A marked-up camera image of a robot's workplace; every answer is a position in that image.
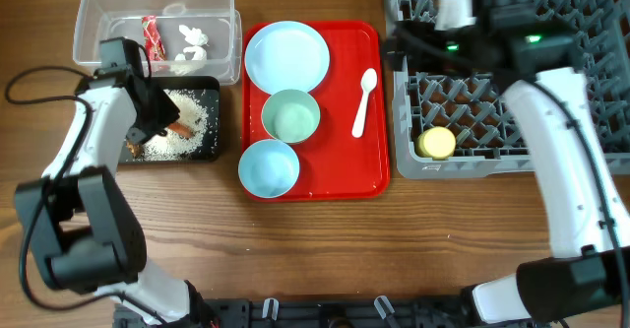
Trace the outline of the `clear plastic bin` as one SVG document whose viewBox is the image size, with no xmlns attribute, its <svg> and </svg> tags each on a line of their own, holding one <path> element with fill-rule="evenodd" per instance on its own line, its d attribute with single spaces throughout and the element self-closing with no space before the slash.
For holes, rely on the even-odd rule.
<svg viewBox="0 0 630 328">
<path fill-rule="evenodd" d="M 73 60 L 93 71 L 99 43 L 125 37 L 149 52 L 156 76 L 211 76 L 222 85 L 240 78 L 241 20 L 235 0 L 81 0 Z"/>
</svg>

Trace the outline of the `light blue bowl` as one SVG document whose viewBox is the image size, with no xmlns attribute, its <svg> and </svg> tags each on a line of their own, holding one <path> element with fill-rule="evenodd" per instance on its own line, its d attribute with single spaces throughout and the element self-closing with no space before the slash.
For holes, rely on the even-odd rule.
<svg viewBox="0 0 630 328">
<path fill-rule="evenodd" d="M 273 199 L 285 195 L 297 182 L 300 162 L 288 144 L 266 139 L 253 143 L 242 154 L 238 177 L 252 195 Z"/>
</svg>

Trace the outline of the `white plastic spoon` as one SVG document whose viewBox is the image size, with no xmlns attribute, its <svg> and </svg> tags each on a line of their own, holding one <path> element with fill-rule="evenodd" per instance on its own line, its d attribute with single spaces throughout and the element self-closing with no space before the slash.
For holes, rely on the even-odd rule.
<svg viewBox="0 0 630 328">
<path fill-rule="evenodd" d="M 358 106 L 358 110 L 352 125 L 351 136 L 353 138 L 360 138 L 363 135 L 367 105 L 371 92 L 377 87 L 378 75 L 374 68 L 367 69 L 360 80 L 360 87 L 362 96 Z"/>
</svg>

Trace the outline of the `white tissue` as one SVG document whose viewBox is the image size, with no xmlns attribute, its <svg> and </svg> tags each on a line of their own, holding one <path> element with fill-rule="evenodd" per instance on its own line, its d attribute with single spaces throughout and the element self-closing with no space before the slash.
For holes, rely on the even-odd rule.
<svg viewBox="0 0 630 328">
<path fill-rule="evenodd" d="M 175 64 L 170 66 L 170 71 L 176 76 L 184 76 L 192 74 L 204 67 L 208 59 L 206 46 L 209 42 L 209 38 L 198 28 L 179 25 L 178 29 L 179 32 L 183 34 L 187 46 L 175 56 Z"/>
</svg>

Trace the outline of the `brown food scrap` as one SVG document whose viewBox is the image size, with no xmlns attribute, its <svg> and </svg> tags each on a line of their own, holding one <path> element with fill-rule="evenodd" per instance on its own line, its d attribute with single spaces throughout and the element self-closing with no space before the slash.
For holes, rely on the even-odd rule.
<svg viewBox="0 0 630 328">
<path fill-rule="evenodd" d="M 136 145 L 129 141 L 126 141 L 126 148 L 134 159 L 140 158 L 144 153 L 144 148 L 142 145 Z"/>
</svg>

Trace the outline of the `black plastic tray bin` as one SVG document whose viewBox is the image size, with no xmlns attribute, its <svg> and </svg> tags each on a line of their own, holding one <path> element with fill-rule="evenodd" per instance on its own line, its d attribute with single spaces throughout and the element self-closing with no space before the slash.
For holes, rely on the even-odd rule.
<svg viewBox="0 0 630 328">
<path fill-rule="evenodd" d="M 156 164 L 212 162 L 220 148 L 219 82 L 209 76 L 158 77 L 158 84 L 180 109 L 177 122 L 185 126 L 191 138 L 183 138 L 167 129 L 165 136 L 154 136 L 141 147 L 124 141 L 120 164 Z"/>
</svg>

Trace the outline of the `white rice pile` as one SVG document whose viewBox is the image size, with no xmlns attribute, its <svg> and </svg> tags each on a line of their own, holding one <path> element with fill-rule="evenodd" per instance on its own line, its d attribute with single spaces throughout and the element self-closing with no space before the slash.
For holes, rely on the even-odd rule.
<svg viewBox="0 0 630 328">
<path fill-rule="evenodd" d="M 166 90 L 179 118 L 144 145 L 127 143 L 134 161 L 168 162 L 211 157 L 218 145 L 219 95 L 215 91 Z"/>
</svg>

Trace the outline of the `red snack wrapper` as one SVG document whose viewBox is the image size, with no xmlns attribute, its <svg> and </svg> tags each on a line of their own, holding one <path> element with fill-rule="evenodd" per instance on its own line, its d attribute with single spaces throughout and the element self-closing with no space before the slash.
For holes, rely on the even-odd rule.
<svg viewBox="0 0 630 328">
<path fill-rule="evenodd" d="M 165 61 L 165 50 L 158 31 L 157 17 L 153 15 L 145 16 L 141 19 L 141 24 L 149 59 L 158 62 Z"/>
</svg>

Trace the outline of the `green bowl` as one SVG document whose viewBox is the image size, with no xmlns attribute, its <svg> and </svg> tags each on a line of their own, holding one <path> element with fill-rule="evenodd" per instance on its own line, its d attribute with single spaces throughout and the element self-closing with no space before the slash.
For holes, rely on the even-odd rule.
<svg viewBox="0 0 630 328">
<path fill-rule="evenodd" d="M 283 90 L 270 95 L 265 101 L 261 121 L 272 138 L 287 144 L 299 144 L 317 130 L 321 110 L 310 94 L 299 90 Z"/>
</svg>

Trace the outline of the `yellow plastic cup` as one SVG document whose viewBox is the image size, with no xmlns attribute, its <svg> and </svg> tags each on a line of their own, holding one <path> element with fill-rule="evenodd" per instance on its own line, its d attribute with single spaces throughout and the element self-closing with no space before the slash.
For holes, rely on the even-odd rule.
<svg viewBox="0 0 630 328">
<path fill-rule="evenodd" d="M 417 138 L 415 149 L 421 157 L 441 161 L 454 154 L 456 145 L 456 137 L 452 131 L 445 127 L 433 127 Z"/>
</svg>

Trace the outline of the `grey dishwasher rack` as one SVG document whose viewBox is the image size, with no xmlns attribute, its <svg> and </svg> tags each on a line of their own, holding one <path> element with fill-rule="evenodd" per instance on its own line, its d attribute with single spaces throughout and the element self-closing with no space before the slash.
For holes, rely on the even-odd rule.
<svg viewBox="0 0 630 328">
<path fill-rule="evenodd" d="M 629 172 L 629 0 L 534 0 L 541 20 L 572 26 L 582 53 L 591 114 L 607 165 Z M 466 78 L 394 71 L 392 112 L 399 173 L 410 179 L 479 178 L 532 170 L 526 144 L 489 75 Z M 453 132 L 446 160 L 417 154 L 417 138 L 433 127 Z"/>
</svg>

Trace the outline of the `orange carrot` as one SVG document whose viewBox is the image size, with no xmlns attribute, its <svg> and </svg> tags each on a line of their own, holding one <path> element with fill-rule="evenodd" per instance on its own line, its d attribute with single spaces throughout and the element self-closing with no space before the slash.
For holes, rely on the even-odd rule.
<svg viewBox="0 0 630 328">
<path fill-rule="evenodd" d="M 179 122 L 171 123 L 167 126 L 167 129 L 184 139 L 190 139 L 194 136 L 194 132 L 190 128 Z"/>
</svg>

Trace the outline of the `red serving tray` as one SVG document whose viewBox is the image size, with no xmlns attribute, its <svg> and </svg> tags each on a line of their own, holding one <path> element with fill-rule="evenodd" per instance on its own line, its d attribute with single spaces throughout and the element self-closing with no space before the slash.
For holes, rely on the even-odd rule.
<svg viewBox="0 0 630 328">
<path fill-rule="evenodd" d="M 261 24 L 247 33 L 245 48 L 254 33 L 269 24 Z M 351 136 L 362 91 L 363 73 L 374 68 L 381 76 L 378 33 L 361 21 L 311 22 L 328 44 L 331 63 L 323 82 L 310 94 L 321 110 L 315 133 L 299 144 L 288 144 L 300 162 L 296 184 L 278 198 L 260 200 L 304 201 L 373 197 L 390 180 L 387 127 L 383 88 L 371 92 L 363 135 Z M 262 108 L 270 95 L 242 77 L 243 152 L 253 143 L 272 138 L 261 121 Z"/>
</svg>

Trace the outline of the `light blue plate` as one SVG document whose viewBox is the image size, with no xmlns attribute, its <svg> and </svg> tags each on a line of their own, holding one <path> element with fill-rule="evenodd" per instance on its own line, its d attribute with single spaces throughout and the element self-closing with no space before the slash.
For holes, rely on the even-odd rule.
<svg viewBox="0 0 630 328">
<path fill-rule="evenodd" d="M 261 91 L 310 93 L 325 79 L 331 63 L 327 42 L 314 28 L 280 21 L 262 27 L 245 48 L 245 70 Z"/>
</svg>

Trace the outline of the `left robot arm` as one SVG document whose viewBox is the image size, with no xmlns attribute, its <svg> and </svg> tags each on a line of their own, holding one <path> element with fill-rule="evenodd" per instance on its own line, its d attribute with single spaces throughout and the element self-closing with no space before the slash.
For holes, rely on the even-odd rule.
<svg viewBox="0 0 630 328">
<path fill-rule="evenodd" d="M 165 134 L 179 109 L 152 76 L 147 49 L 124 37 L 99 44 L 101 65 L 68 96 L 76 107 L 41 178 L 21 183 L 19 282 L 34 306 L 75 310 L 110 298 L 153 327 L 218 327 L 194 286 L 151 261 L 142 227 L 115 180 L 123 144 Z"/>
</svg>

